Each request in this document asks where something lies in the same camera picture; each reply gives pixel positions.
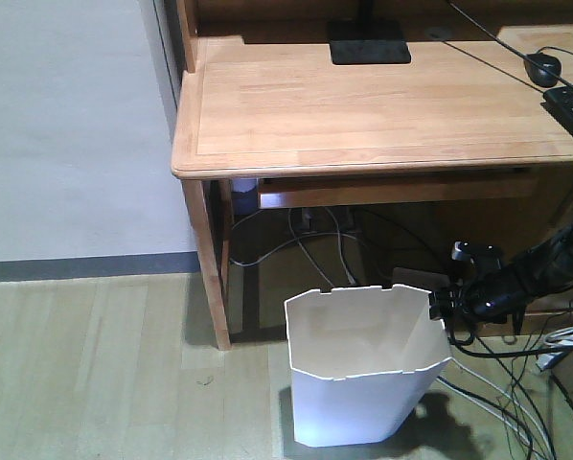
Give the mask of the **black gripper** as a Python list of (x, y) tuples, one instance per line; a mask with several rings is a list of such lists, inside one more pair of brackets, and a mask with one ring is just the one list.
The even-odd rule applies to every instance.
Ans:
[(486, 320), (482, 308), (485, 295), (485, 289), (480, 283), (460, 287), (450, 285), (431, 291), (428, 295), (429, 319), (436, 321), (462, 316), (473, 322)]

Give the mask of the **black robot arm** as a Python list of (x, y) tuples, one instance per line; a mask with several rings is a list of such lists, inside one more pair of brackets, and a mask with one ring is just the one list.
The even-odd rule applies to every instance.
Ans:
[(461, 286), (429, 294), (432, 320), (461, 316), (472, 323), (501, 323), (517, 317), (533, 301), (573, 287), (573, 225), (502, 262), (495, 245), (459, 241), (452, 259), (472, 263), (476, 276)]

